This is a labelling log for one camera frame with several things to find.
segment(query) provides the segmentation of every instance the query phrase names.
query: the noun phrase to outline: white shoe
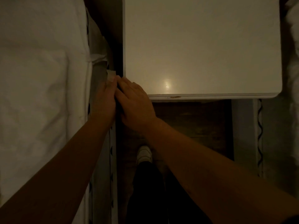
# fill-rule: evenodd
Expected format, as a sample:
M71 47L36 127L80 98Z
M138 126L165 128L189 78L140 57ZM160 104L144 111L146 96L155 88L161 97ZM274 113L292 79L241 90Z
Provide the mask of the white shoe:
M152 163L152 152L150 148L146 145L141 146L137 152L137 165L144 161Z

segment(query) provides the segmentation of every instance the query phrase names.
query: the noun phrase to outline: white tabletop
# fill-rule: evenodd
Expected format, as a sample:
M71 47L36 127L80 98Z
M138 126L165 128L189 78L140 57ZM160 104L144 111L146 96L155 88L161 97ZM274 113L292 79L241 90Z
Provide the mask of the white tabletop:
M152 99L281 91L279 0L124 0L124 75Z

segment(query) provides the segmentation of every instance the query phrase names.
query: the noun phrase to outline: black pants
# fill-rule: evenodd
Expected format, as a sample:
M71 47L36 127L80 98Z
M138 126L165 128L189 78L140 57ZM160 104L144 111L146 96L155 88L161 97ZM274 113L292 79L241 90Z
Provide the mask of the black pants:
M193 202L173 174L166 178L150 162L141 162L136 170L126 224L135 223L211 223Z

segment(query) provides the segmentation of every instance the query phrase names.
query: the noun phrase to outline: dark brown floor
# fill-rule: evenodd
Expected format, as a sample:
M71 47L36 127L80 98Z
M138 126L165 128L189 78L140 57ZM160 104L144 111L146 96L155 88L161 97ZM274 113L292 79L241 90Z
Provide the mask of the dark brown floor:
M209 103L180 102L154 103L157 117L195 141L229 157L231 146L230 101ZM133 177L136 170L136 153L145 139L117 121L117 175L118 175L118 222L125 223L126 207L133 193ZM169 172L161 156L151 148L153 163L164 177Z

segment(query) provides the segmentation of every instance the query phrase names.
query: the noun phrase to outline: person's left arm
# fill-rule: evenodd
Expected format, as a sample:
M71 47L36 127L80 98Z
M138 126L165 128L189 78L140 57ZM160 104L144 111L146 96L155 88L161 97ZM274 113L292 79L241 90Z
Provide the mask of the person's left arm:
M89 120L0 208L0 223L72 222L114 121L116 86L102 85Z

